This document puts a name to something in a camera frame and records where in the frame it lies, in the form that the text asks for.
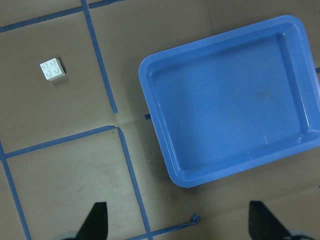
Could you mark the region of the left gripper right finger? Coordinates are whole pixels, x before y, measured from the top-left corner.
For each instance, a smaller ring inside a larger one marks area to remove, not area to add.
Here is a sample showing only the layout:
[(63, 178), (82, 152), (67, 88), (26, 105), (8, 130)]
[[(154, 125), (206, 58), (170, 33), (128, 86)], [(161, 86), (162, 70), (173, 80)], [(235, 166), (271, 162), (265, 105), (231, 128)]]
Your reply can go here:
[(248, 231), (252, 240), (290, 240), (291, 233), (272, 214), (262, 201), (251, 200), (248, 212)]

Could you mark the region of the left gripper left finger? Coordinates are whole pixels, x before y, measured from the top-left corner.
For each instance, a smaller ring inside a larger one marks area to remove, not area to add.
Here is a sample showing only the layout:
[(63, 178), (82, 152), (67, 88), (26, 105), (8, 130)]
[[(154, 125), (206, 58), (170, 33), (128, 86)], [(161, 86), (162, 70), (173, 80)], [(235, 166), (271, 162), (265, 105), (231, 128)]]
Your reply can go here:
[(106, 202), (96, 202), (91, 208), (76, 240), (106, 240), (108, 237), (108, 208)]

